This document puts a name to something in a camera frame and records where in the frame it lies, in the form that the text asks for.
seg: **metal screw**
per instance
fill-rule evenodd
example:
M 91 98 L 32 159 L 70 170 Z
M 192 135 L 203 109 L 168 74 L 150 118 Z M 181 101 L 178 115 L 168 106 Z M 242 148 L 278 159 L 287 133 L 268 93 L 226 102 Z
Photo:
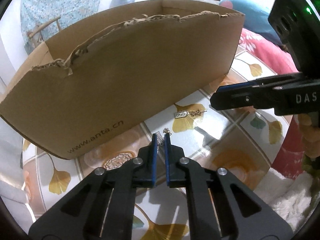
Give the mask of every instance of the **metal screw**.
M 133 163 L 139 165 L 139 164 L 143 163 L 143 160 L 141 158 L 134 158 Z
M 189 163 L 189 159 L 188 159 L 187 157 L 182 157 L 182 158 L 180 159 L 180 163 L 182 163 L 182 164 L 188 164 L 188 163 Z
M 219 168 L 218 173 L 222 176 L 226 175 L 228 171 L 225 168 Z
M 98 167 L 98 168 L 96 168 L 96 169 L 94 170 L 94 173 L 95 173 L 96 175 L 102 175 L 105 171 L 106 171 L 106 170 L 105 170 L 104 168 Z

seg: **pink fabric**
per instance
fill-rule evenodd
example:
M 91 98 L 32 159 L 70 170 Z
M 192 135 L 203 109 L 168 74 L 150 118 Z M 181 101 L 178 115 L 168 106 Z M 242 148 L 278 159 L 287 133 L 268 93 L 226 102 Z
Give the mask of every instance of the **pink fabric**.
M 239 45 L 277 74 L 297 72 L 290 54 L 282 51 L 259 34 L 242 29 Z M 287 135 L 271 167 L 287 178 L 296 179 L 303 172 L 301 169 L 302 156 L 301 134 L 295 119 L 292 118 Z
M 242 29 L 239 45 L 259 58 L 279 75 L 297 72 L 290 54 L 259 34 Z

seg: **green led light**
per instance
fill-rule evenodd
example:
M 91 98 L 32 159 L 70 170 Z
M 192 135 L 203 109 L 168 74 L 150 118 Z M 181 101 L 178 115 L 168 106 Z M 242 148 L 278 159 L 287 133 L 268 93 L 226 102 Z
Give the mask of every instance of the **green led light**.
M 312 14 L 311 9 L 309 7 L 306 8 L 307 12 Z

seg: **black clamp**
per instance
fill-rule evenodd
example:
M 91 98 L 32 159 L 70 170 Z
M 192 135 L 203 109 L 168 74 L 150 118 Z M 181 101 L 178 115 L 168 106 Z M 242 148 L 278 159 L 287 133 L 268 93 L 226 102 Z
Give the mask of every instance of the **black clamp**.
M 30 228 L 32 240 L 129 240 L 137 187 L 156 181 L 156 135 L 120 168 L 96 168 Z
M 291 227 L 224 168 L 204 169 L 164 137 L 169 187 L 185 187 L 191 240 L 289 240 Z M 33 240 L 130 240 L 137 187 L 156 181 L 156 134 L 120 168 L 100 167 L 30 228 Z

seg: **white fluffy towel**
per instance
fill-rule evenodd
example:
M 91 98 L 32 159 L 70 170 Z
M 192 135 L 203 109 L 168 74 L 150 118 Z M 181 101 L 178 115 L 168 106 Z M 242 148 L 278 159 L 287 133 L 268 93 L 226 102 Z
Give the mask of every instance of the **white fluffy towel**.
M 296 231 L 306 220 L 304 212 L 310 206 L 312 181 L 308 173 L 293 181 L 271 168 L 254 192 Z

